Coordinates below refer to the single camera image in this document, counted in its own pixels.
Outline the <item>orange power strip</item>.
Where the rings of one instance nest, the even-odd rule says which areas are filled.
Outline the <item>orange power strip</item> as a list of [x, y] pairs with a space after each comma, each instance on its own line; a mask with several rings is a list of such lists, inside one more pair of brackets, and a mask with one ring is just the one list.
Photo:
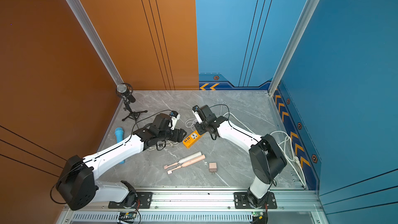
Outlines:
[[190, 135], [188, 135], [183, 141], [183, 145], [189, 149], [192, 147], [202, 136], [197, 132], [194, 131]]

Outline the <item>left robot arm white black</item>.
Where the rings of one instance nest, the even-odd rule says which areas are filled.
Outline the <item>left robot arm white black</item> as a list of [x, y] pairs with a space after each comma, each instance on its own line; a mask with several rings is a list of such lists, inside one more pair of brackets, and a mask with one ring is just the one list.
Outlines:
[[113, 202], [124, 208], [137, 207], [138, 194], [130, 183], [125, 180], [110, 183], [99, 178], [115, 165], [152, 146], [159, 147], [168, 141], [181, 143], [187, 133], [176, 128], [179, 118], [176, 111], [169, 114], [160, 112], [153, 123], [134, 131], [119, 143], [84, 158], [78, 155], [70, 157], [54, 188], [73, 211], [92, 202]]

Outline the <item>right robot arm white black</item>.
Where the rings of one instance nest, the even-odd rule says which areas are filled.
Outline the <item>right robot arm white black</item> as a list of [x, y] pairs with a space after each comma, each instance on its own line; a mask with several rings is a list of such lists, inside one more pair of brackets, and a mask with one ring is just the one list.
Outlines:
[[209, 133], [213, 140], [228, 140], [249, 154], [255, 179], [247, 191], [248, 202], [253, 208], [262, 208], [274, 179], [287, 165], [286, 156], [275, 138], [270, 134], [260, 136], [245, 131], [229, 118], [217, 117], [208, 105], [196, 105], [192, 111], [198, 121], [195, 124], [198, 134]]

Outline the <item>pink electric toothbrush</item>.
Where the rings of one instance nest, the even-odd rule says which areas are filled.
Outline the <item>pink electric toothbrush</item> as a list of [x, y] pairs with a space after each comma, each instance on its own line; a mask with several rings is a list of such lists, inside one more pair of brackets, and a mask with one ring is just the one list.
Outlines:
[[173, 168], [173, 169], [171, 169], [171, 170], [168, 170], [167, 173], [168, 173], [168, 174], [172, 174], [173, 171], [175, 171], [175, 170], [177, 170], [177, 169], [181, 169], [181, 168], [188, 167], [188, 166], [190, 166], [190, 165], [192, 165], [192, 164], [195, 164], [195, 163], [197, 163], [197, 162], [199, 162], [199, 161], [204, 160], [205, 158], [206, 158], [205, 155], [201, 155], [201, 156], [196, 157], [196, 158], [194, 158], [194, 159], [191, 159], [191, 160], [189, 160], [189, 161], [187, 161], [187, 162], [184, 162], [183, 164], [177, 166], [176, 168]]

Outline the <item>white electric toothbrush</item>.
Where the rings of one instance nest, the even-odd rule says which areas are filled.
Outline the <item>white electric toothbrush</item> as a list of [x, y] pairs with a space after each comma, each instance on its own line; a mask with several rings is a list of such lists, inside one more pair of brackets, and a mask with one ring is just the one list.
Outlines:
[[168, 168], [170, 168], [170, 167], [172, 167], [172, 166], [176, 166], [176, 165], [178, 165], [178, 164], [183, 164], [183, 163], [185, 163], [185, 162], [187, 162], [187, 161], [190, 161], [190, 160], [192, 160], [192, 159], [195, 159], [195, 158], [197, 158], [197, 157], [199, 157], [199, 156], [201, 156], [202, 155], [202, 153], [199, 151], [199, 152], [196, 152], [196, 153], [194, 153], [194, 154], [192, 154], [192, 155], [189, 155], [189, 156], [187, 156], [187, 157], [185, 157], [185, 158], [182, 158], [182, 159], [180, 159], [179, 161], [177, 161], [177, 162], [175, 162], [175, 163], [173, 163], [173, 164], [171, 164], [171, 165], [169, 165], [169, 166], [164, 166], [164, 169], [168, 169]]

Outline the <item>blue handheld microphone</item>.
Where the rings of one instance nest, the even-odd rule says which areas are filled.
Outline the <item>blue handheld microphone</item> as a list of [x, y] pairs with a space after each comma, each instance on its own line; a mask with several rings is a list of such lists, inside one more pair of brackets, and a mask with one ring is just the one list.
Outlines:
[[115, 136], [116, 136], [117, 143], [120, 143], [123, 141], [124, 130], [122, 127], [117, 127], [115, 129]]

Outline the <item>pink charger adapter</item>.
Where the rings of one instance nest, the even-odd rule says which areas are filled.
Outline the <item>pink charger adapter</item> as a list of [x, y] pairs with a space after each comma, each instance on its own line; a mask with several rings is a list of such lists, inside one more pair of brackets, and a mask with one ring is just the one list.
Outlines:
[[209, 172], [210, 173], [216, 173], [218, 171], [217, 163], [216, 162], [210, 162], [209, 163]]

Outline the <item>black microphone on tripod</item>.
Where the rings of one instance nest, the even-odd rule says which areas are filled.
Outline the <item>black microphone on tripod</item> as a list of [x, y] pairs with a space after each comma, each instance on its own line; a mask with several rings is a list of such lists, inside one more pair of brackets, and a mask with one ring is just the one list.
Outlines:
[[132, 119], [135, 122], [137, 122], [141, 114], [148, 112], [147, 110], [134, 112], [131, 109], [130, 104], [136, 102], [136, 98], [132, 95], [132, 93], [133, 93], [133, 88], [128, 83], [120, 83], [116, 87], [117, 96], [123, 100], [124, 104], [123, 109], [129, 112], [129, 114], [125, 118], [123, 118], [122, 121], [126, 121], [127, 119]]

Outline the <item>left green circuit board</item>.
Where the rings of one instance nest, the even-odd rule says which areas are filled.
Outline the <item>left green circuit board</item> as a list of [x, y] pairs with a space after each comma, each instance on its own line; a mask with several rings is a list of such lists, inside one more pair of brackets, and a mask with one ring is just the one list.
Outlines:
[[138, 221], [137, 212], [120, 212], [117, 219], [118, 224], [134, 224]]

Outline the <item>green circuit board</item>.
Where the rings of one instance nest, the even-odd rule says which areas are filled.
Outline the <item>green circuit board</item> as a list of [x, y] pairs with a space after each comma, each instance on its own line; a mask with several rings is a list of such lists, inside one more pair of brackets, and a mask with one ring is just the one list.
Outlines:
[[253, 212], [251, 224], [267, 224], [268, 213], [267, 212]]
[[118, 224], [134, 224], [138, 221], [137, 212], [120, 212], [117, 219]]

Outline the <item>right green circuit board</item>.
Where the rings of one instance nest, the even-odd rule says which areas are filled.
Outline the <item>right green circuit board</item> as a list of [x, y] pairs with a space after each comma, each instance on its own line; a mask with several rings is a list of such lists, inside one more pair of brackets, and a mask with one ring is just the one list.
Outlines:
[[251, 224], [267, 224], [268, 213], [267, 212], [253, 212]]

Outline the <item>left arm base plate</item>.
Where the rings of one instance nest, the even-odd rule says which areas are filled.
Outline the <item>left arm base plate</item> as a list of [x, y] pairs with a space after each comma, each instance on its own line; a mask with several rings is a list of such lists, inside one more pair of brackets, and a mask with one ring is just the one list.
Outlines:
[[149, 209], [152, 202], [152, 192], [137, 192], [132, 200], [132, 205], [128, 206], [126, 203], [109, 202], [109, 209], [118, 208], [134, 208], [134, 209]]

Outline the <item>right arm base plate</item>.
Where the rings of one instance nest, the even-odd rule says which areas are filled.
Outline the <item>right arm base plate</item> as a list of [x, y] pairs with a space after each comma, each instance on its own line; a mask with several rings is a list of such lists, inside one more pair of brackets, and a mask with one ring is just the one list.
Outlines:
[[251, 192], [235, 192], [234, 203], [236, 209], [277, 209], [277, 202], [273, 192], [267, 192], [258, 199]]

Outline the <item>aluminium rail frame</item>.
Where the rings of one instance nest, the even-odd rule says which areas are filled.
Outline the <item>aluminium rail frame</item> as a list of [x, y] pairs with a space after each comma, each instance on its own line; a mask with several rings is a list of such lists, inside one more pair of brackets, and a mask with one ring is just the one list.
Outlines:
[[109, 209], [91, 203], [78, 211], [65, 207], [59, 224], [117, 224], [120, 212], [137, 212], [135, 224], [250, 224], [253, 212], [267, 212], [268, 224], [326, 224], [326, 214], [314, 191], [272, 189], [277, 209], [236, 209], [235, 192], [243, 188], [138, 188], [152, 192], [149, 209]]

